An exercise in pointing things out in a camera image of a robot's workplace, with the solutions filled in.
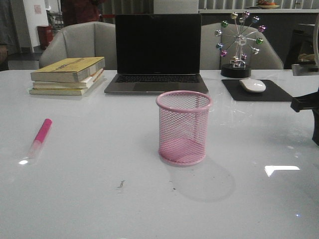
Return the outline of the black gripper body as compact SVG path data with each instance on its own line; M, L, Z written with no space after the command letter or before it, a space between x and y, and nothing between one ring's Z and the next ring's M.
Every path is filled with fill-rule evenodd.
M291 101L291 108L295 112L301 110L311 110L314 115L314 132L312 140L319 144L319 91L307 95L293 97Z

